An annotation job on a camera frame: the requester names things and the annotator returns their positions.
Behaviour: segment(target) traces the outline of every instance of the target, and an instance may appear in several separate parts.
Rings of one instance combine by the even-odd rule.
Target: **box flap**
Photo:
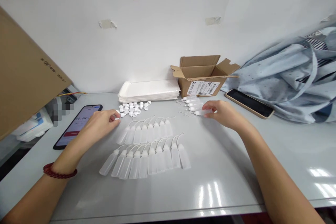
[[[222,76],[212,76],[212,77],[197,77],[197,78],[188,78],[188,81],[200,81],[204,79],[218,79],[218,78],[239,78],[239,76],[231,76],[231,75],[222,75]]]
[[[197,67],[204,65],[216,65],[220,55],[181,57],[180,67]]]
[[[238,64],[230,64],[231,60],[229,59],[225,59],[223,60],[221,63],[219,63],[217,65],[217,67],[222,70],[224,73],[226,74],[232,74],[233,72],[235,72],[237,69],[240,68],[240,66]]]
[[[177,66],[173,66],[173,65],[171,65],[170,68],[173,70],[173,76],[174,77],[185,79],[184,74],[182,73],[181,68],[179,68]]]

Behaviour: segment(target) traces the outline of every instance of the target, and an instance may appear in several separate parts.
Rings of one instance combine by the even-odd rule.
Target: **phone screen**
[[[253,99],[250,96],[247,96],[246,94],[239,92],[236,89],[232,89],[226,94],[236,101],[254,110],[255,112],[261,114],[262,116],[269,117],[273,112],[273,109],[271,107]]]
[[[74,139],[80,132],[80,130],[84,127],[84,125],[88,122],[90,117],[93,115],[95,111],[100,111],[103,108],[102,105],[90,105],[85,106],[78,113],[76,118],[72,121],[70,126],[65,130],[60,139],[56,142],[54,149],[63,149],[57,148],[61,146],[66,146],[72,139]]]

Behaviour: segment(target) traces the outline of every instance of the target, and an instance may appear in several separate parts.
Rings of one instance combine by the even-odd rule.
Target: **smartphone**
[[[262,119],[270,118],[274,113],[273,108],[236,89],[231,89],[225,96]]]
[[[53,149],[64,149],[68,143],[74,139],[88,122],[95,111],[101,111],[102,105],[87,105],[84,106],[69,127],[63,132],[62,136],[55,143]]]

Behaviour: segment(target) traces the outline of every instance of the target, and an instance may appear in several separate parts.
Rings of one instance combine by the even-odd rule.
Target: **table surface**
[[[202,101],[227,100],[223,92]],[[88,94],[74,104],[27,155],[0,182],[2,218],[42,175],[42,167],[54,162],[61,151],[53,145],[85,105],[119,106],[115,93]],[[336,127],[329,124],[297,124],[276,116],[263,120],[232,103],[260,131],[288,174],[314,207],[336,205]],[[187,117],[174,101],[152,102],[137,120],[176,116],[174,133],[188,152],[191,168],[174,169],[146,179],[120,180],[98,173],[118,147],[116,137],[132,120],[121,119],[118,128],[94,145],[78,165],[52,217],[61,224],[131,223],[244,214],[265,211],[261,191],[246,149],[238,134],[212,119]]]

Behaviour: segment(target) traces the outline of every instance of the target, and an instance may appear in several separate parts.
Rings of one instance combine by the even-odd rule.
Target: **open cardboard box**
[[[218,65],[220,55],[181,57],[180,67],[171,65],[173,76],[177,77],[181,89],[181,96],[215,96],[219,92],[226,78],[240,68],[237,64],[230,64],[225,59]]]

